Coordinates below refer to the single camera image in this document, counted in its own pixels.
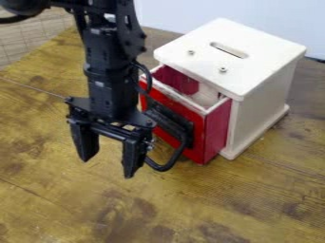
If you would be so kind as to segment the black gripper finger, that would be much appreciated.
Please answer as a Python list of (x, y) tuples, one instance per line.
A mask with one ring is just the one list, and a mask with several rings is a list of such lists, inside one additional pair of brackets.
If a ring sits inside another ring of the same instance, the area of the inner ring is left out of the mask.
[(124, 141), (122, 165), (125, 178), (132, 178), (144, 166), (146, 153), (148, 149), (142, 141), (134, 139)]
[(100, 152), (100, 135), (88, 124), (71, 123), (70, 130), (80, 158), (89, 162)]

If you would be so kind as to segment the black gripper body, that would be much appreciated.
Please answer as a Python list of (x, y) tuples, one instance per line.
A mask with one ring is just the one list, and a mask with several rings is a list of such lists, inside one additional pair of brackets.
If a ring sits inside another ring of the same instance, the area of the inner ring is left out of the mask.
[(73, 97), (65, 102), (69, 105), (69, 124), (88, 124), (100, 137), (120, 141), (138, 139), (145, 144), (152, 142), (157, 123), (136, 108), (125, 111), (121, 117), (110, 118), (90, 111), (90, 98)]

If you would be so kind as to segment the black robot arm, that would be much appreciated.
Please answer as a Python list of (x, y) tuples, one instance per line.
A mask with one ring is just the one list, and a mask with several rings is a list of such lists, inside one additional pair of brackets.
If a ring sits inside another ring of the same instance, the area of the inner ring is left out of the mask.
[(100, 151), (100, 138), (124, 143), (124, 174), (136, 175), (142, 167), (153, 129), (157, 125), (138, 111), (138, 74), (148, 68), (138, 63), (146, 51), (134, 0), (0, 0), (11, 17), (0, 24), (17, 23), (61, 7), (74, 15), (86, 48), (85, 73), (89, 96), (71, 97), (67, 121), (82, 160)]

